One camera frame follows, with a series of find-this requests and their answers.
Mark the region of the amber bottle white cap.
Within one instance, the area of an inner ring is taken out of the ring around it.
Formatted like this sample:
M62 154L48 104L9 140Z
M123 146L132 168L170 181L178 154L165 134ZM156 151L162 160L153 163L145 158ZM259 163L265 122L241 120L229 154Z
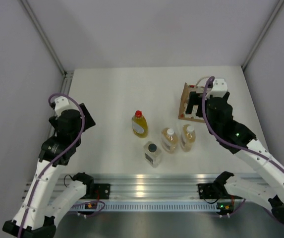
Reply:
M189 152L195 142L196 135L194 127L190 124L186 124L182 127L180 136L181 148L184 152Z
M172 128L164 128L161 132L161 145L168 153L173 154L177 148L178 137Z

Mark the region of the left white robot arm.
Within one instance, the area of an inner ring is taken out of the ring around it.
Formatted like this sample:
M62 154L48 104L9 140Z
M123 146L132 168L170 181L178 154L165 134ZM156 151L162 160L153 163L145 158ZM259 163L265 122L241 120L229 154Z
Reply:
M94 178L77 173L72 182L53 202L56 183L81 144L82 133L95 122L84 104L63 93L50 95L55 111L49 118L54 134L41 146L37 167L27 195L14 218L2 230L17 238L52 238L62 218L81 198L94 195Z

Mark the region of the clear square bottle black cap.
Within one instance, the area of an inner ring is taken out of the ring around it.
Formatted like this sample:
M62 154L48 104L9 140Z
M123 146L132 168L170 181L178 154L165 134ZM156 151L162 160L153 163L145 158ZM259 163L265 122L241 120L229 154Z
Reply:
M156 168L162 161L162 151L161 149L152 141L148 141L144 145L144 158L153 167Z

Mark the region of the yellow bottle red cap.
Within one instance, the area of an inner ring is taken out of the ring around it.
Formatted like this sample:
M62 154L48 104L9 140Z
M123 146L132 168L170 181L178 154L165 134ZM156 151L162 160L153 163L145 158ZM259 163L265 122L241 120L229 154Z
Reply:
M140 110L137 110L131 119L133 133L140 137L145 138L148 135L148 125L145 117Z

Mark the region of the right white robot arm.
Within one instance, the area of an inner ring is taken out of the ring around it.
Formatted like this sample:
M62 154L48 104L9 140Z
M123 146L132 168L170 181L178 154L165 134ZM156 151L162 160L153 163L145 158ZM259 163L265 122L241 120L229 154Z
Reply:
M220 198L238 196L263 207L284 225L284 166L262 145L244 124L234 120L233 107L228 103L230 93L223 78L205 77L204 86L185 85L189 90L181 105L185 120L205 123L216 141L249 165L267 187L242 179L230 172L221 173L212 188Z

